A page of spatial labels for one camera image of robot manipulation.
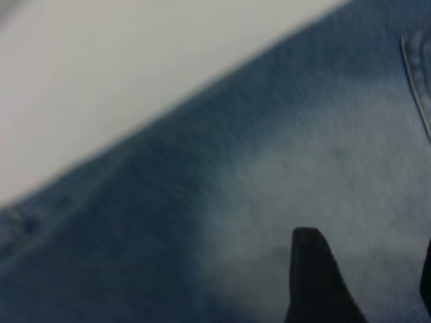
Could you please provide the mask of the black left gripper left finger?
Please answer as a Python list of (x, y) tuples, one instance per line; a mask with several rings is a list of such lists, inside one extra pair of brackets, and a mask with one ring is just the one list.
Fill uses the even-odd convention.
[(292, 233), (290, 304), (286, 322), (365, 322), (323, 234), (311, 227)]

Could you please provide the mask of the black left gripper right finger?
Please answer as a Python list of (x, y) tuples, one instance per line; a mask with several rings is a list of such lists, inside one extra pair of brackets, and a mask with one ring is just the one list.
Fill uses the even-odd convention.
[(422, 269), (420, 295), (427, 312), (431, 314), (431, 241), (428, 243), (424, 266)]

